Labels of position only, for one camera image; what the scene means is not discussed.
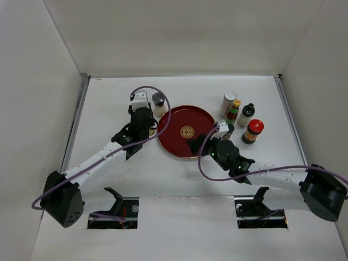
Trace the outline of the salt grinder black cap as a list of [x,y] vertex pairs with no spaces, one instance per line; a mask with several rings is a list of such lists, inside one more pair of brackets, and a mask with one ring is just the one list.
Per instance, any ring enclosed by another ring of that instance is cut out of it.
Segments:
[[155,92],[152,95],[152,101],[154,104],[153,113],[156,117],[162,117],[166,113],[164,105],[165,98],[161,92]]

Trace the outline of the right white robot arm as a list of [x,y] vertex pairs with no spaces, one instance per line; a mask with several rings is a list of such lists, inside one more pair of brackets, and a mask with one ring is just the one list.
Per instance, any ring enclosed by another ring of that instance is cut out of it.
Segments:
[[347,179],[322,166],[260,164],[241,156],[230,140],[205,134],[187,144],[193,154],[210,156],[226,171],[224,181],[260,186],[252,200],[252,209],[258,215],[270,210],[300,209],[336,222],[347,200]]

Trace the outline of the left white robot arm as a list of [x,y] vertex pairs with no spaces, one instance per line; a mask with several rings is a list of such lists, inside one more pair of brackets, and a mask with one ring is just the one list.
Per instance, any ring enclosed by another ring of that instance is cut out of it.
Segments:
[[130,122],[96,154],[78,166],[48,175],[40,198],[40,207],[62,227],[72,226],[81,217],[85,202],[81,187],[107,173],[142,149],[149,141],[150,129],[158,122],[151,105],[133,109],[129,106]]

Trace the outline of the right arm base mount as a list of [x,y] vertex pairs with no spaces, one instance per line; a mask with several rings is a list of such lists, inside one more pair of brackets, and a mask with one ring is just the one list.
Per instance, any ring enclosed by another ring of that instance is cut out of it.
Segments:
[[263,203],[268,190],[268,187],[261,187],[254,196],[234,198],[238,228],[288,228],[284,210],[271,210]]

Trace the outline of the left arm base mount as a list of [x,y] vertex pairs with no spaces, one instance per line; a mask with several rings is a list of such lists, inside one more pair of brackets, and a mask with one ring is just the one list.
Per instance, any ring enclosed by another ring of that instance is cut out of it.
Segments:
[[87,229],[137,229],[138,197],[123,197],[111,187],[104,188],[115,199],[109,210],[99,210],[89,214]]

